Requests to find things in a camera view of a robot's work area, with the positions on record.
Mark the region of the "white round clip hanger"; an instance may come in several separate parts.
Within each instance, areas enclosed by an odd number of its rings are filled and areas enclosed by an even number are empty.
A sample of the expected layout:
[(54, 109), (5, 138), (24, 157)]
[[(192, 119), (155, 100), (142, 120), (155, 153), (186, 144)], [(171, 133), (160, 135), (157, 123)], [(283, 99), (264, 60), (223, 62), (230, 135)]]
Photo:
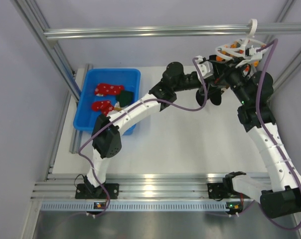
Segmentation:
[(262, 53), (267, 52), (265, 43), (255, 39), (255, 33), (257, 31), (258, 21), (256, 19), (250, 19), (248, 23), (249, 31), (245, 37), (239, 38), (232, 43), (227, 43), (215, 48), (215, 54), (222, 57), (225, 61), (230, 61), (235, 58), (245, 57), (248, 48), (260, 47)]

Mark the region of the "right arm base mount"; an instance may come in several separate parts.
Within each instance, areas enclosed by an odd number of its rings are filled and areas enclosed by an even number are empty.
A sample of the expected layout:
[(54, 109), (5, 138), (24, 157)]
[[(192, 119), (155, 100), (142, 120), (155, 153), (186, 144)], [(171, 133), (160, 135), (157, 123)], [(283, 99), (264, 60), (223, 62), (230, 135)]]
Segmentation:
[(236, 198), (239, 199), (240, 194), (232, 191), (223, 183), (208, 183), (207, 184), (209, 199), (221, 201), (223, 199)]

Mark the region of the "black striped sock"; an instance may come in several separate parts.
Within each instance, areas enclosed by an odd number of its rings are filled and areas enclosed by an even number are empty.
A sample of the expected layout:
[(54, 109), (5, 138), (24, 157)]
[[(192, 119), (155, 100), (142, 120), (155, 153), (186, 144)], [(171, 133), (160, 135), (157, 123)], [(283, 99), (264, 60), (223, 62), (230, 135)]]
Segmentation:
[[(221, 104), (221, 95), (222, 90), (218, 87), (212, 87), (210, 85), (206, 86), (207, 88), (207, 100), (210, 100), (211, 103), (215, 106), (219, 106)], [(205, 93), (203, 87), (199, 88), (195, 95), (197, 103), (202, 106), (204, 103)]]

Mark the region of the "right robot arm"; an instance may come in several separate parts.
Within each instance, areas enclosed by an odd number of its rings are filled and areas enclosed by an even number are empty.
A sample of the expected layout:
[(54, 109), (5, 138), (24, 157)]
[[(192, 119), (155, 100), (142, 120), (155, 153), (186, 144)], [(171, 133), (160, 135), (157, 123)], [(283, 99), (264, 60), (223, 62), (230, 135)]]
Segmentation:
[(289, 158), (267, 104), (274, 91), (273, 79), (266, 71), (249, 76), (243, 69), (237, 60), (231, 60), (222, 77), (241, 103), (238, 119), (258, 149), (271, 185), (266, 187), (244, 172), (231, 172), (223, 178), (224, 193), (255, 200), (269, 219), (301, 212), (301, 175)]

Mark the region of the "orange clothes peg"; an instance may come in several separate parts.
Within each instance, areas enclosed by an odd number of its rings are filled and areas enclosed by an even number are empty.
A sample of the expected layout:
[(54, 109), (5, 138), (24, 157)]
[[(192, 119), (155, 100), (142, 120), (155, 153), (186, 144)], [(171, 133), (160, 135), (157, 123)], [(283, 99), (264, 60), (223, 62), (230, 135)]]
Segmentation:
[(216, 61), (217, 62), (224, 62), (225, 60), (222, 57), (216, 55)]

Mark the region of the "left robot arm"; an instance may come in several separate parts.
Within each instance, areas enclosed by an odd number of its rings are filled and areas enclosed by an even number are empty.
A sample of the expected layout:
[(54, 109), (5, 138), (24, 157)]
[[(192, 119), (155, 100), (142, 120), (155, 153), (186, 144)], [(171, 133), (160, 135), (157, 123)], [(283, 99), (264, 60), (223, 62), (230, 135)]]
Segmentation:
[(92, 198), (108, 193), (106, 171), (110, 159), (120, 152), (121, 137), (127, 129), (154, 113), (174, 106), (178, 92), (196, 89), (197, 110), (200, 110), (219, 91), (217, 81), (226, 63), (217, 60), (215, 55), (209, 59), (197, 56), (193, 63), (196, 70), (190, 74), (184, 73), (181, 63), (169, 63), (162, 79), (140, 100), (113, 115), (97, 117), (89, 139), (93, 147), (93, 158), (89, 160), (91, 168), (84, 177), (84, 188)]

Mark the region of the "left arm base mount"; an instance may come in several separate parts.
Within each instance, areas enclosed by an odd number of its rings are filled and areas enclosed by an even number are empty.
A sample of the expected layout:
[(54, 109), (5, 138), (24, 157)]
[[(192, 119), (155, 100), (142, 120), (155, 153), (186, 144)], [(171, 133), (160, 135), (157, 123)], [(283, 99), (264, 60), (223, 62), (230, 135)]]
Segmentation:
[[(105, 189), (110, 195), (110, 199), (117, 199), (119, 194), (119, 184), (117, 183), (106, 183), (104, 184)], [(88, 188), (86, 184), (78, 184), (76, 187), (75, 199), (106, 199), (107, 194), (101, 187)]]

